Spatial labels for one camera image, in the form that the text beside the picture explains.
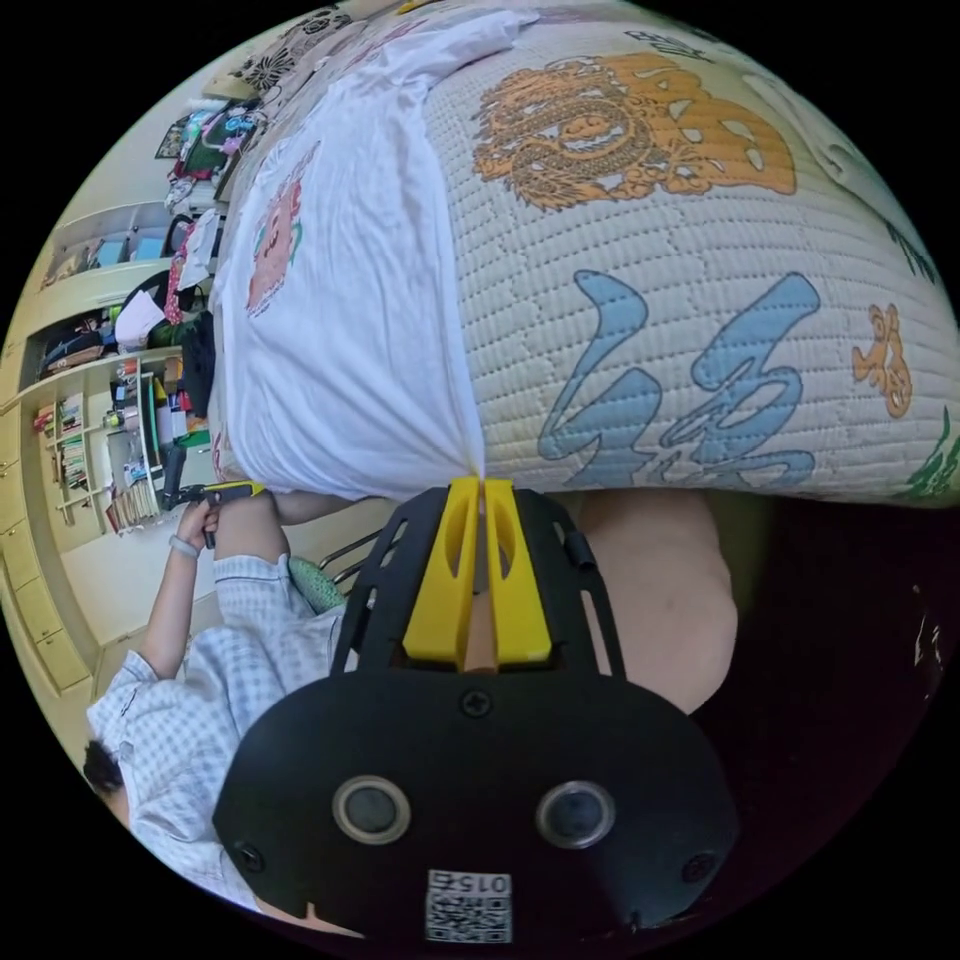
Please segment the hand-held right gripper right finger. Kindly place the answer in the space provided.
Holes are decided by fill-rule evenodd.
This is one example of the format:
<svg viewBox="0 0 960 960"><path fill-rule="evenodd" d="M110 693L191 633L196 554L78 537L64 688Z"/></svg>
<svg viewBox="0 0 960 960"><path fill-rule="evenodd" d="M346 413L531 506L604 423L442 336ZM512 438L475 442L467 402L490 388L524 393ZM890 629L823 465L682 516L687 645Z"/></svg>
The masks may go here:
<svg viewBox="0 0 960 960"><path fill-rule="evenodd" d="M486 480L484 509L496 663L544 664L552 642L512 482Z"/></svg>

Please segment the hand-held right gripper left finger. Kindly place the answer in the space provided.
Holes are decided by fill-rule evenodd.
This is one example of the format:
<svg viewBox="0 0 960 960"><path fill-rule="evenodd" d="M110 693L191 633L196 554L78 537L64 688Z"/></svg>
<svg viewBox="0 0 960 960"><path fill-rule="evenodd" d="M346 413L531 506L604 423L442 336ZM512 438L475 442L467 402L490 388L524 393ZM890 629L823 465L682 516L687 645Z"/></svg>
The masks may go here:
<svg viewBox="0 0 960 960"><path fill-rule="evenodd" d="M480 480L457 478L445 493L403 649L418 663L462 668L475 580Z"/></svg>

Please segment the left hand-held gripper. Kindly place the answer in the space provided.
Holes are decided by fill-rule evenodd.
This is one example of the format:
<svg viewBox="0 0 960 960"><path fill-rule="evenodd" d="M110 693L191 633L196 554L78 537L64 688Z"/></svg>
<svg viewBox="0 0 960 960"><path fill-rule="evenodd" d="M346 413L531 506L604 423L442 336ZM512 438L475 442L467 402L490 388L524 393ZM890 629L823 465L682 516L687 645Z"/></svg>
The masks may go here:
<svg viewBox="0 0 960 960"><path fill-rule="evenodd" d="M203 523L187 538L173 534L169 538L169 546L173 552L200 552L196 538L203 535L203 546L213 550L216 543L216 529L218 516L223 502L234 502L257 496L266 491L262 484L250 481L233 481L212 485L192 485L182 487L174 492L164 490L159 499L163 512L170 513L180 507L193 507L203 504Z"/></svg>

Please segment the person's left hand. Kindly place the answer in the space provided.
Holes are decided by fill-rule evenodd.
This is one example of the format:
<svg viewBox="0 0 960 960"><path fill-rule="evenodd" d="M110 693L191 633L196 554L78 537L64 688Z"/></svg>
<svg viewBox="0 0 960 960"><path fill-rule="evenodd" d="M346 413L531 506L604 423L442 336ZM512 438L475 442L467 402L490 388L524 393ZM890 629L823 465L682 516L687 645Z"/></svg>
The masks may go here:
<svg viewBox="0 0 960 960"><path fill-rule="evenodd" d="M190 503L181 515L172 545L188 556L198 558L215 539L220 506L207 499Z"/></svg>

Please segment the person's right hand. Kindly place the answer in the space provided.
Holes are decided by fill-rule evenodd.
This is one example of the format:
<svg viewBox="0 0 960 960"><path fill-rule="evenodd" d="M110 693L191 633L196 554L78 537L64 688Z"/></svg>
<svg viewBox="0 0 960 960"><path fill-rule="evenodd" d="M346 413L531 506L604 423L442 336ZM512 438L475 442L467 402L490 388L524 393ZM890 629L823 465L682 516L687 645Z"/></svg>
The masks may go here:
<svg viewBox="0 0 960 960"><path fill-rule="evenodd" d="M311 930L320 931L325 934L340 935L345 937L351 937L355 939L363 939L364 935L345 928L343 926L331 923L319 917L314 909L313 904L307 904L306 915L304 917L299 917L290 913L287 913L269 903L257 898L256 905L258 910L265 916L272 917L276 920L282 921L284 923L295 925Z"/></svg>

